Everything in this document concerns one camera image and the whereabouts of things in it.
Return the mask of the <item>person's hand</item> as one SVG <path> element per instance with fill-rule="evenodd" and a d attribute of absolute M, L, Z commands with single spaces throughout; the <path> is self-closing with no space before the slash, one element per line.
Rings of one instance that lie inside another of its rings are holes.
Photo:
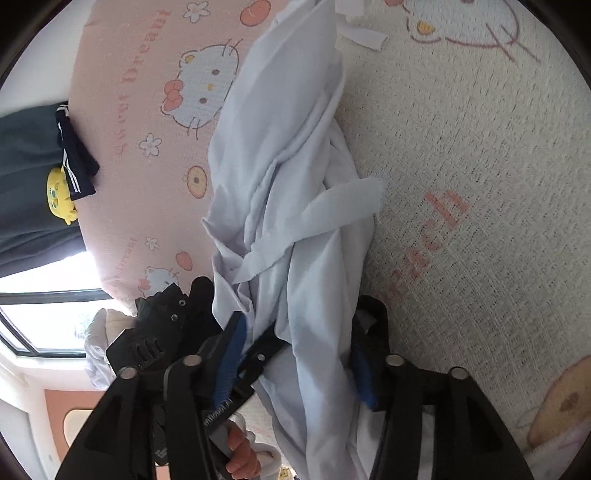
<path fill-rule="evenodd" d="M 231 458 L 226 465 L 226 470 L 233 479 L 255 479 L 259 477 L 260 466 L 256 452 L 250 446 L 245 432 L 235 422 L 228 421 L 228 448 L 231 450 Z"/>

